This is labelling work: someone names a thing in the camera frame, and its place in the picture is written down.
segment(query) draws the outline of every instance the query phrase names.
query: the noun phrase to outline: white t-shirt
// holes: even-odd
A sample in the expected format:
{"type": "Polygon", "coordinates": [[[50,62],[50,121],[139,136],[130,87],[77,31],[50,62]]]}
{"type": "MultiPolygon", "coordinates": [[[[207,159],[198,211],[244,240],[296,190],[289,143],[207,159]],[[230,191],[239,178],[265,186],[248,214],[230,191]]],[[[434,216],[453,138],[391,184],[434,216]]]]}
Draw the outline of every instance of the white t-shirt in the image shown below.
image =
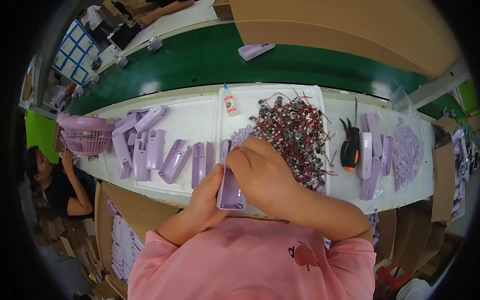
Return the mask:
{"type": "Polygon", "coordinates": [[[99,9],[100,6],[98,5],[92,5],[87,8],[87,14],[80,19],[82,24],[85,26],[85,24],[89,23],[90,29],[94,30],[103,21],[102,16],[98,13],[99,9]]]}

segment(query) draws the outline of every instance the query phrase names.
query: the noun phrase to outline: pink basket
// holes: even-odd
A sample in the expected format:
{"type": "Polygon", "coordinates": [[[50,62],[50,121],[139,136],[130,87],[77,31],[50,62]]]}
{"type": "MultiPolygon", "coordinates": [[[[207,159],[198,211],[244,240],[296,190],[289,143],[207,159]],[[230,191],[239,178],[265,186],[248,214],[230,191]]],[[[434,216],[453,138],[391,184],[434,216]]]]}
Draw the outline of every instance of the pink basket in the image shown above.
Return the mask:
{"type": "Polygon", "coordinates": [[[57,122],[64,128],[67,148],[79,156],[95,156],[103,151],[110,152],[112,131],[115,124],[106,119],[70,116],[62,112],[57,122]]]}

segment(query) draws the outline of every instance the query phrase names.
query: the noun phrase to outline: dark hair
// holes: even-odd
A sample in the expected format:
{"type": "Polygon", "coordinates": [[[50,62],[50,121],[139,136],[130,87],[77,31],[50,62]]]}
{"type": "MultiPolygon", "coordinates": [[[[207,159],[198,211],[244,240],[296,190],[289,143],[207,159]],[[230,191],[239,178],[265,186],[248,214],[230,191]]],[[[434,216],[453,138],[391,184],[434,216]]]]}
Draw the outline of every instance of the dark hair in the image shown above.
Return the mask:
{"type": "Polygon", "coordinates": [[[38,146],[32,146],[28,148],[27,152],[25,153],[25,159],[24,159],[25,174],[27,175],[30,189],[32,190],[32,193],[35,195],[40,193],[40,186],[35,180],[35,175],[38,174],[38,166],[36,164],[37,150],[38,150],[38,146]]]}

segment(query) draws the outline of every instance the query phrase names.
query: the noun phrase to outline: woman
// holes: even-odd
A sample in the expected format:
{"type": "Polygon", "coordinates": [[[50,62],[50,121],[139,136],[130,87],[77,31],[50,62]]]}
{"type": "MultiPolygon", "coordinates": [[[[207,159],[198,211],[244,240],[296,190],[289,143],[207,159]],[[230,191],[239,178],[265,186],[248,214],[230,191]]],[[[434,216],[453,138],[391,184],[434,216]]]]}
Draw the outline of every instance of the woman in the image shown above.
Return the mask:
{"type": "Polygon", "coordinates": [[[300,186],[280,154],[254,137],[229,153],[227,168],[250,204],[286,221],[225,219],[217,165],[186,209],[147,232],[129,300],[372,299],[373,234],[358,207],[300,186]]]}
{"type": "Polygon", "coordinates": [[[83,220],[94,216],[94,199],[87,190],[86,176],[75,170],[72,153],[63,151],[62,164],[52,164],[37,146],[25,156],[25,173],[32,191],[43,192],[50,208],[61,218],[83,220]]]}

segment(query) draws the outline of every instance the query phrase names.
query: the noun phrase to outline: pink t-shirt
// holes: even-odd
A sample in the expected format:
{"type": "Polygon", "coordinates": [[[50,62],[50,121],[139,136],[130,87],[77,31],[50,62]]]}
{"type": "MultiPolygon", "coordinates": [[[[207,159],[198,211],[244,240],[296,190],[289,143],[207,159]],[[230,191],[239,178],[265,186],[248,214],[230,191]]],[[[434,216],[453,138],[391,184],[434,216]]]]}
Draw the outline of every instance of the pink t-shirt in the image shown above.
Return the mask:
{"type": "Polygon", "coordinates": [[[129,300],[372,299],[376,253],[351,238],[282,221],[226,218],[181,247],[153,231],[129,278],[129,300]]]}

